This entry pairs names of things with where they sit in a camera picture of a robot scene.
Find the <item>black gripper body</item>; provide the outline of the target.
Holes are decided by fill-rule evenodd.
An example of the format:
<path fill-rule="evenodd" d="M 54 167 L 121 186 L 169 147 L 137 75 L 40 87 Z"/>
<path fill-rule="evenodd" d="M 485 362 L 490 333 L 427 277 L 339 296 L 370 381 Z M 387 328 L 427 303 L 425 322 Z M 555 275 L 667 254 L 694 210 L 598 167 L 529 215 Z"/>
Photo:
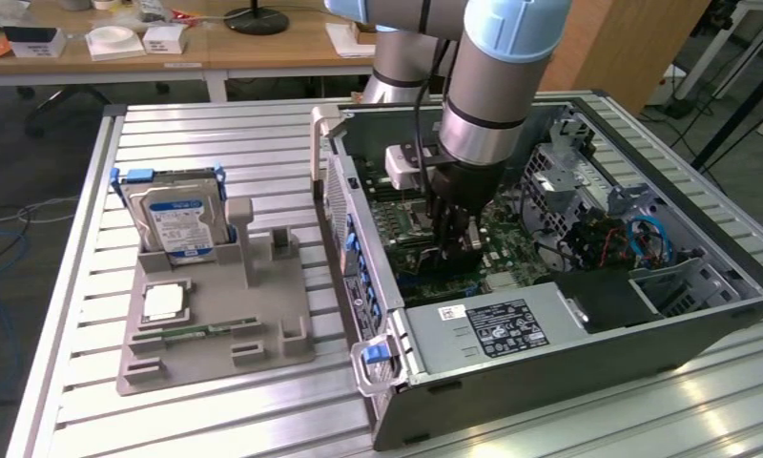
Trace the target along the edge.
<path fill-rule="evenodd" d="M 458 161 L 438 165 L 431 178 L 438 209 L 459 209 L 471 217 L 479 217 L 494 199 L 501 180 L 501 163 L 473 166 Z"/>

